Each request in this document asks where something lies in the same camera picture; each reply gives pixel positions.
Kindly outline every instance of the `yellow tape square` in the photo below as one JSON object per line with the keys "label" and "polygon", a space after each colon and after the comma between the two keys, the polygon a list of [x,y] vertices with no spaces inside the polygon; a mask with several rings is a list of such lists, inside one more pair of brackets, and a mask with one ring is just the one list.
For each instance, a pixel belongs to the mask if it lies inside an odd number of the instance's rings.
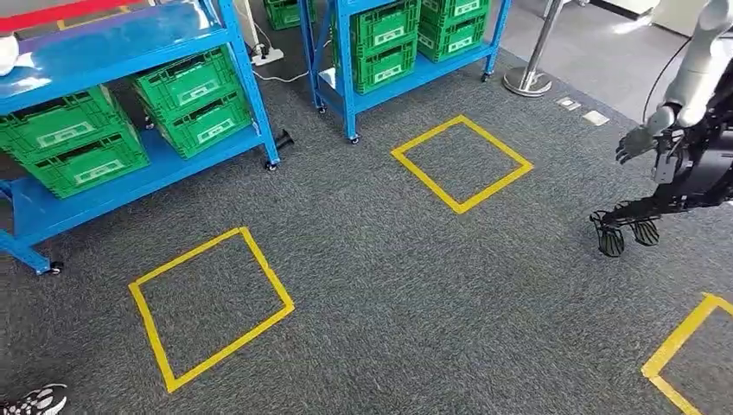
{"label": "yellow tape square", "polygon": [[712,294],[703,293],[704,299],[695,310],[667,337],[659,349],[657,349],[647,363],[641,367],[641,373],[649,379],[654,385],[664,393],[669,400],[672,401],[685,415],[702,415],[701,412],[693,406],[690,401],[685,399],[677,392],[672,385],[662,379],[661,371],[664,366],[672,359],[683,344],[690,338],[705,321],[712,312],[717,309],[723,309],[733,316],[733,304],[728,303],[721,297]]}
{"label": "yellow tape square", "polygon": [[[272,284],[275,292],[280,297],[280,300],[283,302],[283,308],[277,313],[268,317],[260,324],[258,324],[254,329],[242,335],[239,339],[235,340],[229,346],[221,349],[219,352],[209,357],[202,363],[198,364],[193,369],[176,378],[173,375],[173,369],[168,363],[168,357],[166,356],[165,350],[163,349],[163,344],[161,343],[160,336],[158,335],[156,324],[155,322],[153,322],[153,315],[150,314],[150,309],[148,308],[148,304],[145,302],[145,298],[143,297],[143,292],[140,290],[140,286],[157,277],[158,275],[166,272],[167,270],[170,270],[174,266],[180,265],[195,257],[196,255],[205,252],[207,249],[221,243],[225,239],[229,239],[236,235],[242,235],[242,237],[244,238],[247,246],[249,246],[250,251],[252,252],[252,255],[254,255],[260,268],[262,268],[262,271],[265,272],[267,279],[270,281],[270,284]],[[150,346],[153,349],[153,354],[156,357],[157,364],[160,367],[161,374],[163,375],[163,380],[165,381],[166,389],[168,389],[169,393],[172,393],[174,390],[185,385],[194,377],[203,373],[205,370],[209,369],[228,355],[234,353],[238,348],[241,348],[242,346],[247,344],[250,340],[260,335],[263,331],[267,330],[276,322],[279,322],[280,320],[285,318],[285,316],[290,314],[290,312],[295,309],[295,304],[293,304],[293,300],[290,298],[290,295],[288,295],[287,291],[285,291],[285,288],[280,283],[280,280],[277,279],[277,275],[275,275],[275,272],[267,264],[265,256],[259,250],[257,243],[254,241],[249,229],[247,229],[246,227],[234,228],[231,231],[224,233],[223,235],[217,236],[216,238],[209,240],[207,243],[198,246],[195,249],[184,253],[182,256],[168,262],[167,264],[156,268],[154,271],[143,275],[133,283],[130,283],[129,287],[130,291],[132,292],[133,298],[135,298],[135,303],[137,303],[137,307],[140,309],[140,315],[143,318],[145,331],[148,333]]]}
{"label": "yellow tape square", "polygon": [[[407,156],[405,155],[405,152],[409,149],[421,143],[424,143],[425,141],[428,141],[434,136],[440,134],[441,132],[448,130],[453,125],[458,124],[464,124],[480,136],[486,138],[487,141],[489,141],[507,156],[510,156],[515,162],[519,164],[519,167],[517,169],[502,177],[497,182],[489,185],[478,194],[469,197],[468,200],[463,203],[459,203],[458,201],[456,201],[456,199],[454,199],[445,190],[438,186],[435,181],[433,181],[428,175],[426,175],[417,165],[415,165],[415,163],[410,161],[410,159],[407,158]],[[509,146],[502,143],[498,138],[492,136],[488,131],[482,129],[479,125],[463,115],[459,115],[458,117],[455,117],[446,123],[440,124],[439,126],[424,133],[423,135],[413,138],[407,143],[400,145],[398,148],[392,150],[392,155],[394,156],[394,158],[398,159],[399,162],[402,163],[409,171],[411,171],[412,174],[417,176],[417,178],[420,179],[421,182],[425,183],[425,186],[432,190],[433,193],[437,195],[437,197],[439,197],[448,206],[450,206],[457,214],[463,214],[467,212],[472,207],[486,200],[489,196],[493,195],[499,190],[502,190],[504,187],[509,185],[509,183],[514,182],[523,175],[529,173],[530,170],[534,169],[532,163],[527,161],[519,153],[509,148]]]}

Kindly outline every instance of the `blue shelf frame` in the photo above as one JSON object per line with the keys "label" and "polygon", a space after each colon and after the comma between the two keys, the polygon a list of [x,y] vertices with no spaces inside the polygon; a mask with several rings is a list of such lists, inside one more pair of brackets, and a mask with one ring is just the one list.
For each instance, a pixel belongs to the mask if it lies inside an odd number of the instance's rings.
{"label": "blue shelf frame", "polygon": [[[321,110],[328,106],[343,117],[346,137],[354,141],[359,137],[356,130],[356,115],[379,105],[389,99],[407,93],[418,86],[440,78],[456,69],[486,58],[484,74],[490,76],[494,72],[496,56],[499,53],[499,40],[507,24],[507,15],[512,0],[500,0],[499,15],[494,26],[494,38],[490,42],[483,41],[480,46],[446,61],[433,63],[420,53],[414,73],[400,80],[384,85],[370,93],[359,94],[354,90],[354,79],[351,67],[351,41],[349,41],[350,16],[362,11],[374,9],[393,0],[327,0],[326,13],[321,19],[321,27],[317,39],[313,33],[313,23],[308,11],[308,2],[298,0],[300,9],[301,32],[303,48],[309,69],[309,81],[313,103]],[[328,22],[335,14],[338,38],[339,61],[341,69],[337,71],[331,67],[321,71],[323,49],[328,37]]]}
{"label": "blue shelf frame", "polygon": [[270,164],[280,162],[232,0],[219,0],[219,9],[217,15],[211,0],[174,0],[21,41],[16,68],[0,78],[0,114],[226,44],[254,119],[188,160],[157,131],[142,131],[150,166],[66,199],[32,177],[0,181],[0,197],[13,206],[14,227],[13,234],[0,230],[0,250],[41,274],[51,270],[51,262],[33,245],[45,239],[259,145]]}

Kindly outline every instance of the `crate label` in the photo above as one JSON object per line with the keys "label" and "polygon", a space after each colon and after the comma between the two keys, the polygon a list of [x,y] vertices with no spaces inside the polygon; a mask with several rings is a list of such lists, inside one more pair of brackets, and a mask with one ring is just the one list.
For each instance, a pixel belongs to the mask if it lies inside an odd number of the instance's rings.
{"label": "crate label", "polygon": [[212,93],[219,89],[221,85],[219,84],[219,81],[217,80],[210,80],[206,82],[205,84],[201,84],[195,88],[189,89],[188,91],[184,93],[178,94],[178,105],[183,106],[187,103],[193,101],[194,99],[198,99],[203,97],[204,95],[208,95],[209,93]]}
{"label": "crate label", "polygon": [[102,164],[99,167],[95,167],[94,169],[89,169],[85,171],[84,173],[79,173],[78,175],[74,176],[73,178],[76,180],[76,184],[80,185],[80,184],[89,182],[92,179],[96,179],[97,177],[108,175],[113,171],[122,169],[123,167],[124,167],[124,164],[122,164],[122,162],[116,159],[116,160],[112,160],[111,162],[107,164]]}
{"label": "crate label", "polygon": [[374,83],[379,83],[383,80],[386,80],[387,78],[391,78],[392,76],[401,73],[402,72],[402,65],[397,65],[396,67],[391,67],[387,69],[386,71],[382,71],[380,73],[377,73],[374,75]]}
{"label": "crate label", "polygon": [[433,0],[423,0],[423,7],[427,7],[428,9],[437,12],[438,5],[437,2]]}
{"label": "crate label", "polygon": [[63,130],[58,130],[56,132],[46,134],[45,136],[37,137],[35,141],[38,142],[39,147],[45,149],[48,146],[62,143],[70,138],[78,137],[82,134],[87,134],[87,132],[89,131],[94,131],[94,127],[87,121],[85,121],[83,123],[67,127]]}
{"label": "crate label", "polygon": [[450,53],[455,52],[458,49],[465,48],[473,42],[474,42],[473,36],[467,37],[460,41],[453,42],[450,45],[448,45],[448,53],[450,54]]}
{"label": "crate label", "polygon": [[225,121],[218,123],[217,125],[209,128],[202,132],[196,138],[199,140],[199,144],[204,144],[206,141],[218,136],[222,132],[229,130],[234,127],[234,121],[231,118],[227,118]]}
{"label": "crate label", "polygon": [[465,15],[466,13],[474,10],[478,10],[481,7],[481,2],[479,0],[475,0],[474,2],[464,4],[463,6],[456,6],[456,9],[453,10],[453,16],[460,16]]}
{"label": "crate label", "polygon": [[435,43],[430,39],[428,36],[423,35],[422,33],[417,33],[417,39],[420,41],[420,43],[424,44],[430,49],[433,49],[435,47]]}
{"label": "crate label", "polygon": [[392,39],[397,39],[400,36],[405,35],[405,26],[400,26],[394,30],[390,30],[387,33],[374,37],[374,46],[379,46],[384,42],[388,42]]}

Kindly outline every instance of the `sneaker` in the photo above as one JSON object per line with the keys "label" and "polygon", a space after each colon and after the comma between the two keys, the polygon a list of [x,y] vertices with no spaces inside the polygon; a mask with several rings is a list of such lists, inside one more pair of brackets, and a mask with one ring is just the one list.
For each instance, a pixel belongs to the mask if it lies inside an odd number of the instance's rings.
{"label": "sneaker", "polygon": [[67,386],[50,383],[17,402],[0,403],[3,415],[56,415],[67,404]]}

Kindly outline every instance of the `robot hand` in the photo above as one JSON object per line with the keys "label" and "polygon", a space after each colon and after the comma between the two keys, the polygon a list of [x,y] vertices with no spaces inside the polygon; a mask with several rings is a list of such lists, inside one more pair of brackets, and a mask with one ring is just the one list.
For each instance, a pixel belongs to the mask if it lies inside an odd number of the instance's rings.
{"label": "robot hand", "polygon": [[657,140],[649,132],[646,126],[639,125],[629,131],[624,138],[619,141],[616,149],[616,161],[624,164],[632,158],[641,156],[647,151],[653,150],[657,145]]}

